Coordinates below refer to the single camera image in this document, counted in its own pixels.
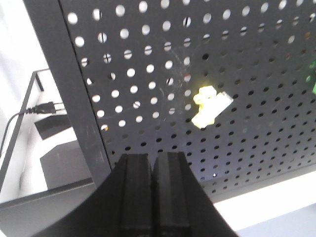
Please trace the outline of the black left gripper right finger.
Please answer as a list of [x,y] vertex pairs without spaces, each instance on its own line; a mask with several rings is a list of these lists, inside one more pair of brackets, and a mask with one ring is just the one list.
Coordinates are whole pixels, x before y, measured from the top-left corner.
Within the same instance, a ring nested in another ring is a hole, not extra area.
[[237,236],[195,178],[183,152],[161,153],[152,182],[154,236]]

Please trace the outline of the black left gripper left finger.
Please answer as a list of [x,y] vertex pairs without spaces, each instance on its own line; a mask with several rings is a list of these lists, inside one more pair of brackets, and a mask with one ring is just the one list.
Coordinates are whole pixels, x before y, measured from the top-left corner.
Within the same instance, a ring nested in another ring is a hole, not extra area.
[[37,237],[151,237],[151,167],[147,154],[123,154],[97,190]]

